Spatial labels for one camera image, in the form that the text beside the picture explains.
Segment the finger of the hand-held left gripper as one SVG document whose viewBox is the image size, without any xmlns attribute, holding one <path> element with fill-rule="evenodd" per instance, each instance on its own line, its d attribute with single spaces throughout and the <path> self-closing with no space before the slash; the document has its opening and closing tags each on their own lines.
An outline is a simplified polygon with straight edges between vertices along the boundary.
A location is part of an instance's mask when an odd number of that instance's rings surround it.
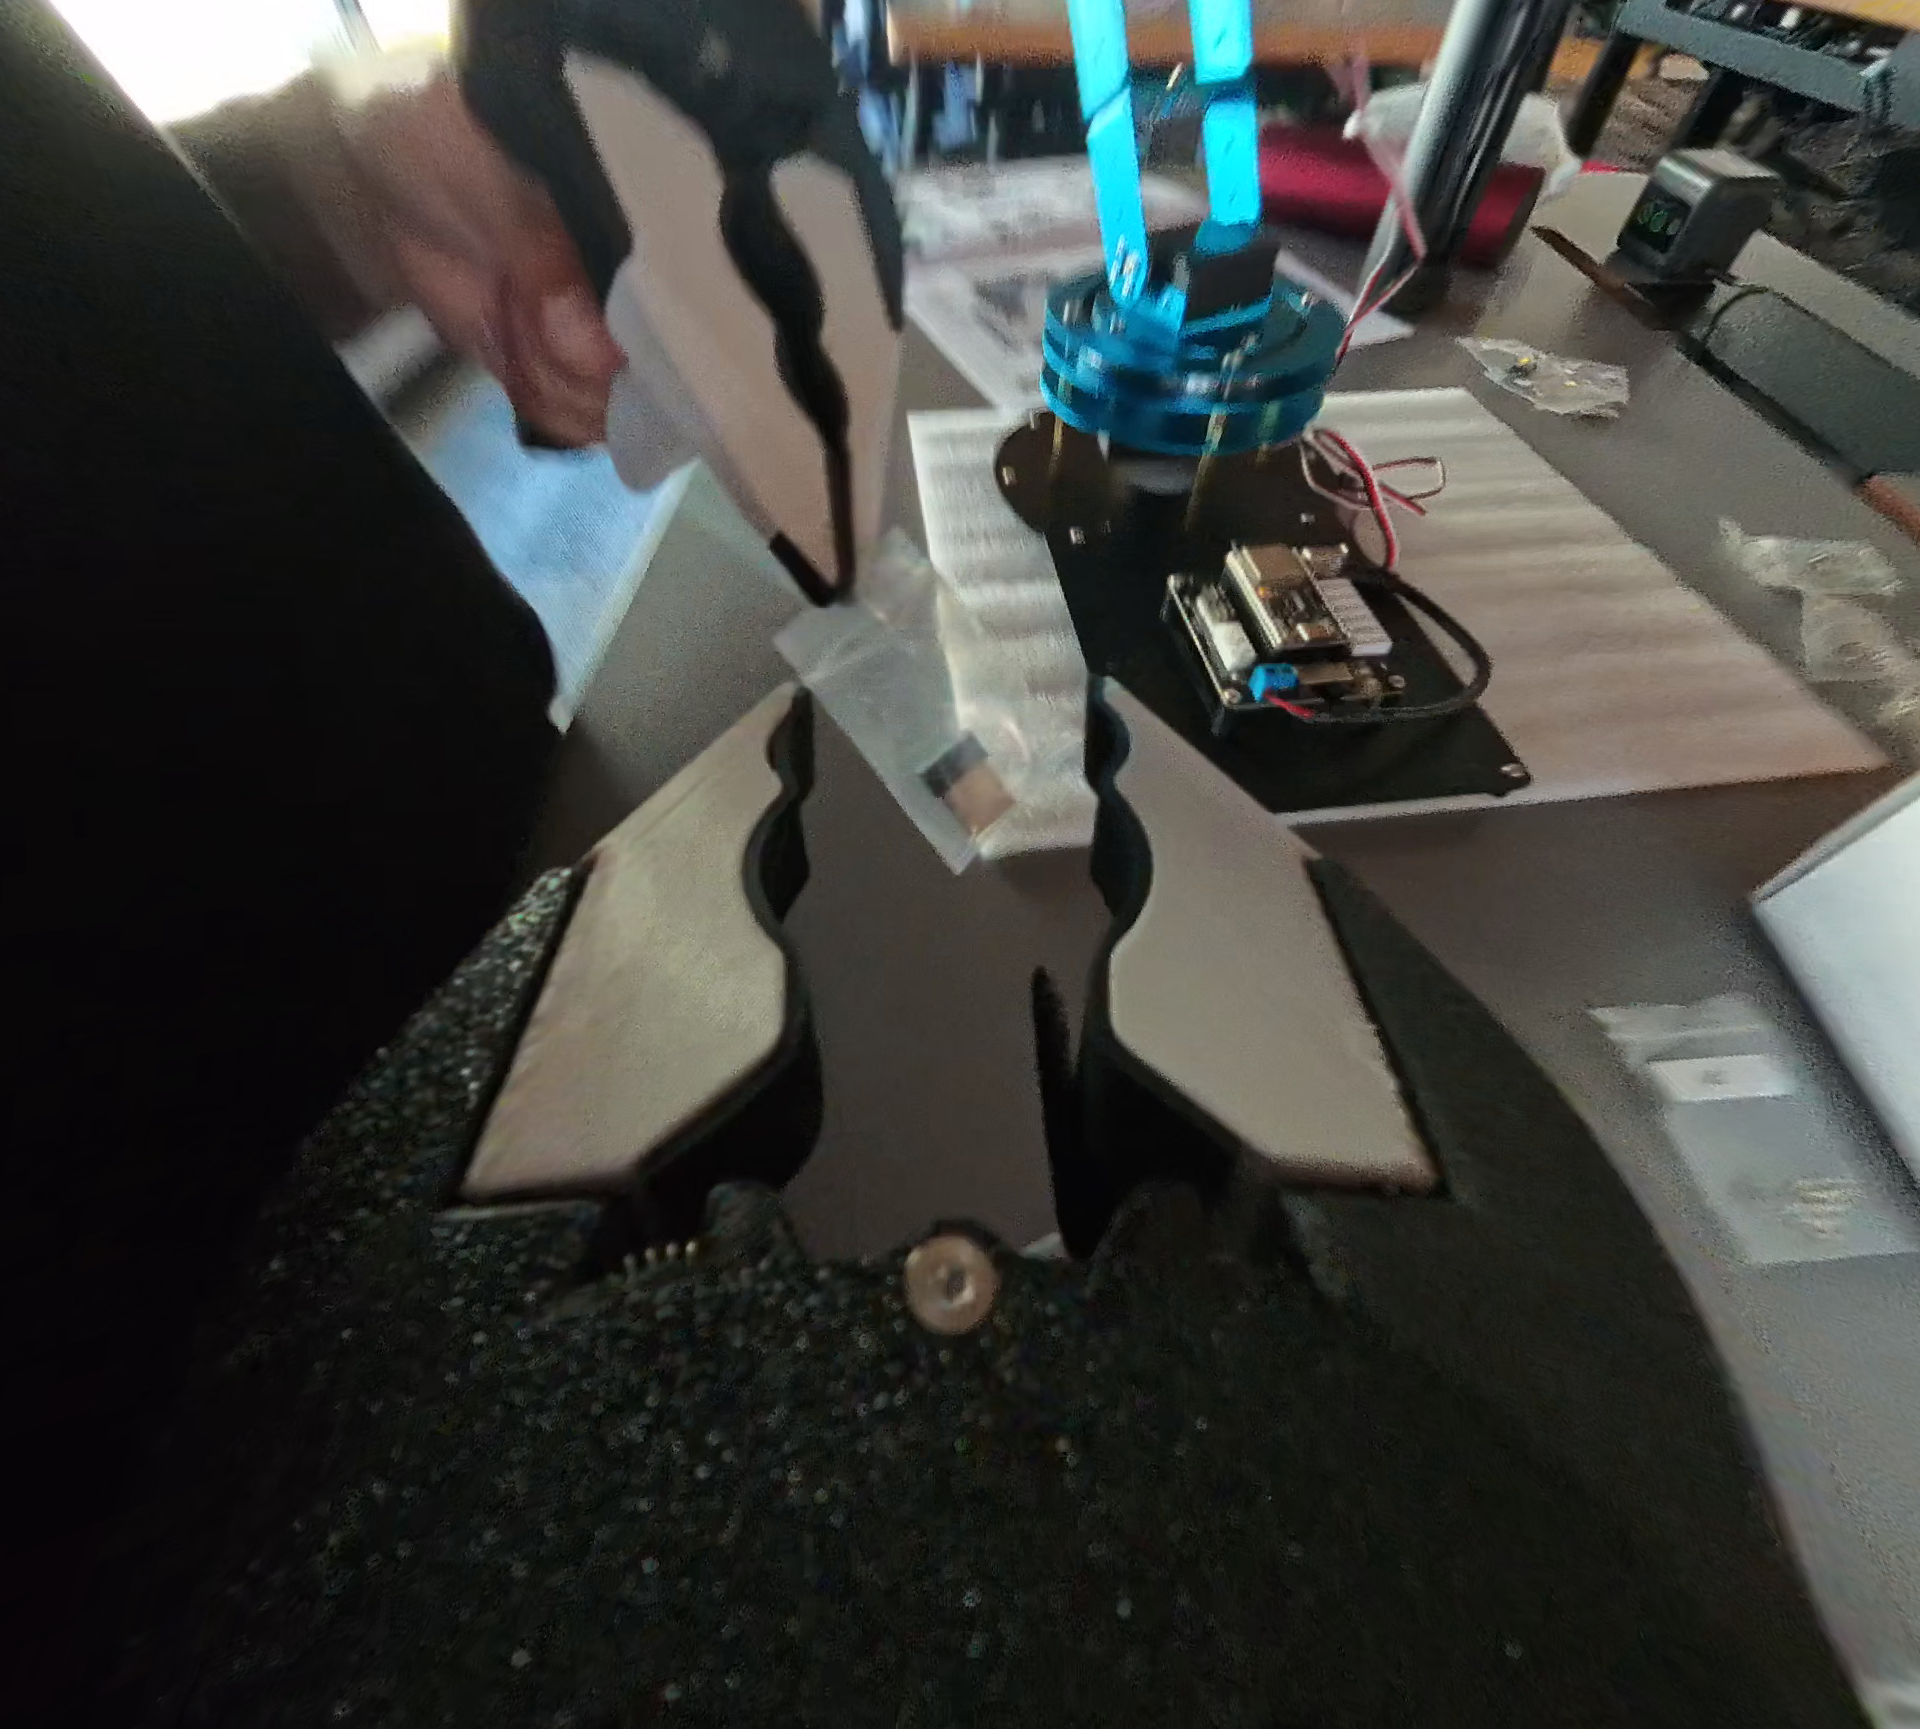
<svg viewBox="0 0 1920 1729">
<path fill-rule="evenodd" d="M 612 406 L 618 469 L 646 480 L 669 456 L 703 456 L 734 511 L 783 549 L 800 591 L 838 600 L 850 583 L 822 583 L 776 536 L 762 500 L 762 462 L 781 439 L 776 334 L 822 311 L 781 225 L 776 167 L 726 182 L 711 135 L 612 63 L 569 57 L 560 77 L 634 235 L 603 300 L 625 352 Z"/>
<path fill-rule="evenodd" d="M 776 536 L 783 536 L 822 583 L 850 583 L 885 527 L 900 328 L 845 167 L 813 151 L 781 158 L 776 208 L 822 311 L 817 322 L 791 317 L 776 334 L 781 439 L 762 462 L 762 500 Z"/>
</svg>

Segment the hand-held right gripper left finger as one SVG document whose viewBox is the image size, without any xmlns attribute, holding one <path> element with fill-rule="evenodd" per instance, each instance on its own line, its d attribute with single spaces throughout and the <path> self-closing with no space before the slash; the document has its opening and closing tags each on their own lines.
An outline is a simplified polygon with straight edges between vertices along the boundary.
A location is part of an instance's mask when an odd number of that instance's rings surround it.
<svg viewBox="0 0 1920 1729">
<path fill-rule="evenodd" d="M 776 685 L 571 875 L 464 1168 L 471 1205 L 783 1188 L 822 1137 L 805 887 L 813 697 Z"/>
</svg>

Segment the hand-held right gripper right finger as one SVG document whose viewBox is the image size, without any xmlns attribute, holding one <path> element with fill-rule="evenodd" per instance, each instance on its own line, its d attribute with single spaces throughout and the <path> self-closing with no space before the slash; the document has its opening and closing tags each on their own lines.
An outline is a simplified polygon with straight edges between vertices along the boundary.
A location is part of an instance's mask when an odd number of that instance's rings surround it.
<svg viewBox="0 0 1920 1729">
<path fill-rule="evenodd" d="M 1131 1194 L 1442 1194 L 1442 1160 L 1329 924 L 1326 863 L 1131 685 L 1085 704 L 1090 887 L 1082 1039 L 1041 1064 L 1064 1256 Z"/>
</svg>

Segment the printed instruction manual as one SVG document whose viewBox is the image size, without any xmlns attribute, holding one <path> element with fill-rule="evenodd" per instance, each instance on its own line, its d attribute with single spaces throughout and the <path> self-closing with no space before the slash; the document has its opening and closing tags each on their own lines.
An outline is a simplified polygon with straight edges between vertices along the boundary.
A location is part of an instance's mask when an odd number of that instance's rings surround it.
<svg viewBox="0 0 1920 1729">
<path fill-rule="evenodd" d="M 987 410 L 1039 410 L 1045 290 L 1100 262 L 1090 164 L 934 164 L 900 175 L 894 200 L 905 317 Z"/>
</svg>

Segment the clear bag with small part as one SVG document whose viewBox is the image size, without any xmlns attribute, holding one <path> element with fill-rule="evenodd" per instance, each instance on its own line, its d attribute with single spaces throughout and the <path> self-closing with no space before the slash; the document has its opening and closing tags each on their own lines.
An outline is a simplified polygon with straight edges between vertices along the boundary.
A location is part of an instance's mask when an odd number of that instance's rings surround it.
<svg viewBox="0 0 1920 1729">
<path fill-rule="evenodd" d="M 1085 849 L 1085 658 L 1057 583 L 953 591 L 889 527 L 838 608 L 781 637 L 791 675 L 951 875 Z"/>
</svg>

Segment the orange and white kit box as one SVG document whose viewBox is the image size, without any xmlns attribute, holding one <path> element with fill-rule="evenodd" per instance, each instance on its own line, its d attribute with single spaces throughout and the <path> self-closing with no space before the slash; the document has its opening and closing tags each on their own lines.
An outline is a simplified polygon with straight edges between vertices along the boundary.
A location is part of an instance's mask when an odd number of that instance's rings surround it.
<svg viewBox="0 0 1920 1729">
<path fill-rule="evenodd" d="M 1920 1168 L 1920 783 L 1824 834 L 1749 896 L 1749 917 L 1884 1121 Z"/>
</svg>

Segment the person's left forearm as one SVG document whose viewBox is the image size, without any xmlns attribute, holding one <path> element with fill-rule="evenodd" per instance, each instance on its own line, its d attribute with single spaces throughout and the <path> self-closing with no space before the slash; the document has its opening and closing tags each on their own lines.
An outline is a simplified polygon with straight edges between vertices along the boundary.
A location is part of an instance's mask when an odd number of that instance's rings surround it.
<svg viewBox="0 0 1920 1729">
<path fill-rule="evenodd" d="M 319 280 L 363 262 L 370 200 L 329 74 L 167 119 L 162 142 L 283 271 Z"/>
</svg>

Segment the grey desk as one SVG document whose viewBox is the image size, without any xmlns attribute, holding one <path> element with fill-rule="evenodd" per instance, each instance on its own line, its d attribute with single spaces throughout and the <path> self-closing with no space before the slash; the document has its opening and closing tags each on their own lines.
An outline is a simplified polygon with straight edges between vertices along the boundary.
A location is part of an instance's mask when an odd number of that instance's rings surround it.
<svg viewBox="0 0 1920 1729">
<path fill-rule="evenodd" d="M 1619 365 L 1632 399 L 1613 422 L 1539 413 L 1473 369 L 1455 352 L 1473 334 Z M 1871 540 L 1916 596 L 1916 549 L 1899 527 L 1539 235 L 1522 235 L 1495 280 L 1455 280 L 1452 306 L 1411 340 L 1359 352 L 1343 369 L 1343 395 L 1446 381 L 1473 388 L 1550 469 L 1785 658 L 1796 612 L 1721 563 L 1721 516 Z M 667 495 L 625 618 L 560 738 L 534 867 L 587 849 L 781 684 L 776 632 L 795 596 L 749 547 L 711 474 Z M 1654 1097 L 1593 1025 L 1605 1006 L 1755 996 L 1916 1198 L 1748 917 L 1761 880 L 1899 773 L 1884 763 L 1613 802 L 1495 802 L 1306 834 L 1501 1017 L 1605 1139 L 1736 1368 L 1846 1671 L 1905 1713 L 1916 1701 L 1916 1256 L 1748 1266 L 1691 1194 Z M 829 1073 L 822 1139 L 791 1182 L 800 1237 L 817 1256 L 870 1256 L 934 1219 L 973 1219 L 1013 1242 L 1045 1237 L 1028 988 L 1033 969 L 1054 969 L 1082 1017 L 1107 924 L 1085 849 L 953 880 L 835 725 L 817 725 L 817 790 L 800 822 L 813 882 L 791 935 Z"/>
</svg>

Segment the person's left hand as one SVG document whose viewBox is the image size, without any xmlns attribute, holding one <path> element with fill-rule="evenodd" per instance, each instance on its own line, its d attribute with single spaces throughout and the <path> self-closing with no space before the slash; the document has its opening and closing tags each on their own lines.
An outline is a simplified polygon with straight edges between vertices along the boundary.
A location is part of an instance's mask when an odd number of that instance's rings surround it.
<svg viewBox="0 0 1920 1729">
<path fill-rule="evenodd" d="M 475 119 L 453 77 L 334 110 L 346 182 L 329 243 L 357 290 L 413 306 L 494 379 L 534 448 L 599 448 L 625 365 L 551 194 Z"/>
</svg>

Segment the controller circuit board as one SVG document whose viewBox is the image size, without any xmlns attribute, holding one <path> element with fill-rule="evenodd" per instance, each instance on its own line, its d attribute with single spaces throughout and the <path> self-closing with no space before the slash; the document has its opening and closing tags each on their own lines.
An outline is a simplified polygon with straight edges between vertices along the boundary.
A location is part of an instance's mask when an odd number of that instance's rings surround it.
<svg viewBox="0 0 1920 1729">
<path fill-rule="evenodd" d="M 1162 623 L 1213 738 L 1267 713 L 1379 725 L 1411 713 L 1389 600 L 1395 576 L 1352 547 L 1235 540 L 1219 565 L 1169 572 Z"/>
</svg>

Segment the dark red cylinder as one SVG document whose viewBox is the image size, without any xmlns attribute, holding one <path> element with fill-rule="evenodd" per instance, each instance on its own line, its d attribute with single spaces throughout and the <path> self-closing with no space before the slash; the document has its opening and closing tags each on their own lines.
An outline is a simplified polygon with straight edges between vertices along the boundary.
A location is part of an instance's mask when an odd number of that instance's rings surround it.
<svg viewBox="0 0 1920 1729">
<path fill-rule="evenodd" d="M 1529 232 L 1544 167 L 1501 164 L 1473 208 L 1464 268 L 1501 268 L 1517 235 Z M 1388 215 L 1388 175 L 1377 158 L 1347 142 L 1337 124 L 1258 124 L 1258 200 L 1267 225 L 1318 232 L 1343 243 L 1367 243 Z"/>
</svg>

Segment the white foam sheet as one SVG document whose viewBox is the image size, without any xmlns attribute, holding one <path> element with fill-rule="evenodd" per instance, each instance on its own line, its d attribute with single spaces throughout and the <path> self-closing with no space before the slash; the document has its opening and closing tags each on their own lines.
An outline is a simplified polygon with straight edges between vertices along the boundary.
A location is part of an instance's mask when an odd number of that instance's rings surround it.
<svg viewBox="0 0 1920 1729">
<path fill-rule="evenodd" d="M 1411 713 L 1379 725 L 1267 713 L 1213 738 L 1162 623 L 1169 572 L 1219 565 L 1235 540 L 1352 547 L 1297 443 L 1107 462 L 1100 439 L 1045 410 L 912 413 L 905 429 L 925 563 L 953 591 L 1057 583 L 1085 684 L 1131 685 L 1281 822 L 1884 768 L 1879 743 L 1469 388 L 1347 395 L 1318 413 L 1379 474 L 1411 456 L 1446 474 L 1388 608 Z"/>
</svg>

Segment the dark tall bottle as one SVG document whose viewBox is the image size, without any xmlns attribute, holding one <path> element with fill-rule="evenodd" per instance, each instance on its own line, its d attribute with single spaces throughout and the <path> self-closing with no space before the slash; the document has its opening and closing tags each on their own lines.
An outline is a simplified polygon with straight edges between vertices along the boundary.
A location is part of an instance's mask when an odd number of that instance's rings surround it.
<svg viewBox="0 0 1920 1729">
<path fill-rule="evenodd" d="M 1359 311 L 1426 317 L 1452 290 L 1473 215 L 1522 113 L 1550 77 L 1571 0 L 1455 0 L 1426 110 L 1410 135 L 1404 194 L 1362 256 Z"/>
</svg>

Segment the crumpled clear plastic bags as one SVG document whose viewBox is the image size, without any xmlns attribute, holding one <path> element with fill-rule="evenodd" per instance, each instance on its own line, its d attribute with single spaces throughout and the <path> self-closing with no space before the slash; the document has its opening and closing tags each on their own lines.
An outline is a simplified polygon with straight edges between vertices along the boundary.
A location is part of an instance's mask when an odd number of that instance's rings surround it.
<svg viewBox="0 0 1920 1729">
<path fill-rule="evenodd" d="M 1879 695 L 1884 725 L 1916 725 L 1920 652 L 1884 612 L 1905 583 L 1879 547 L 1749 536 L 1721 516 L 1721 556 L 1755 591 L 1796 600 L 1796 658 L 1810 685 Z"/>
</svg>

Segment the small black display charger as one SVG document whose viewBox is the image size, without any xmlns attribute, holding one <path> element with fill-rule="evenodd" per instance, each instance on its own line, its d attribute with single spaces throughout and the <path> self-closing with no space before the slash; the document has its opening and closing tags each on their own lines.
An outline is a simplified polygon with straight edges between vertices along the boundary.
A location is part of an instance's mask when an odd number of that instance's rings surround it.
<svg viewBox="0 0 1920 1729">
<path fill-rule="evenodd" d="M 1613 271 L 1634 290 L 1703 290 L 1766 232 L 1785 182 L 1736 148 L 1664 151 L 1619 225 Z"/>
</svg>

